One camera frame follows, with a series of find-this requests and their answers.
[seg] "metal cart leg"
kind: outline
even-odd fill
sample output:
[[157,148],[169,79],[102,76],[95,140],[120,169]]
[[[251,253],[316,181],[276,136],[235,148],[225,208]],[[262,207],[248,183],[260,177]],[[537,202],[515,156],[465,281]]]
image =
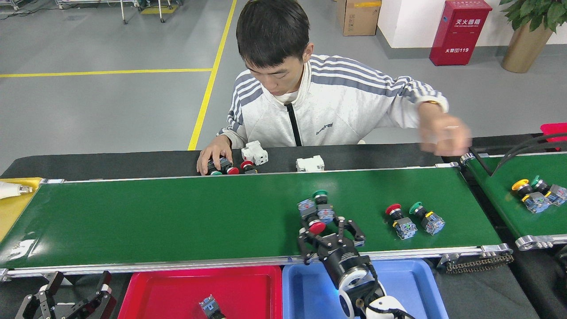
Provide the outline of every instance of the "metal cart leg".
[[126,22],[126,19],[124,18],[124,1],[120,0],[120,11],[122,11],[122,22],[124,22],[124,24],[128,24],[128,22]]
[[165,23],[166,21],[162,18],[162,0],[158,0],[158,8],[159,8],[159,20],[162,23]]

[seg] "blue plastic tray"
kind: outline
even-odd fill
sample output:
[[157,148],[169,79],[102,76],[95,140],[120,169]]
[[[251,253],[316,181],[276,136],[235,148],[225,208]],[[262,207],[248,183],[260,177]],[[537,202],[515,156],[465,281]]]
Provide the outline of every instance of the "blue plastic tray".
[[[416,319],[448,319],[429,266],[420,259],[373,261],[388,295],[396,297]],[[333,286],[322,263],[283,268],[284,319],[344,319]]]

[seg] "cardboard box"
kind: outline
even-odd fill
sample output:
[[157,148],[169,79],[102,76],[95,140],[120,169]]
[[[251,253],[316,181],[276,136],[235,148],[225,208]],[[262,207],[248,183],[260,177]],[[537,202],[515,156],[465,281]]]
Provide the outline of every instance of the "cardboard box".
[[375,35],[382,1],[338,0],[337,18],[342,35]]

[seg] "wristwatch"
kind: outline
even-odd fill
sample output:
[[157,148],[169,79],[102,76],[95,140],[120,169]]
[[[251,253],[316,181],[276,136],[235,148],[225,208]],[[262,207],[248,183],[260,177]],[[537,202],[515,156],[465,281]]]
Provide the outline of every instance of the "wristwatch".
[[439,107],[441,108],[441,111],[443,111],[443,113],[448,112],[447,106],[444,105],[444,104],[441,104],[437,101],[430,100],[430,101],[424,101],[423,103],[431,103],[431,104],[439,105]]

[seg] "white track jacket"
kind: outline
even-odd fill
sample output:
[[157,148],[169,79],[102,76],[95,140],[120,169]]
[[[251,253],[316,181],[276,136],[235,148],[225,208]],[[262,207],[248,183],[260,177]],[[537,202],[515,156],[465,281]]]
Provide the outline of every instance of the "white track jacket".
[[291,106],[278,101],[249,70],[240,73],[229,125],[218,134],[228,136],[232,148],[256,140],[262,147],[296,146],[297,140],[303,146],[356,144],[377,127],[417,128],[417,106],[429,100],[448,109],[441,92],[411,77],[393,79],[349,58],[312,55]]

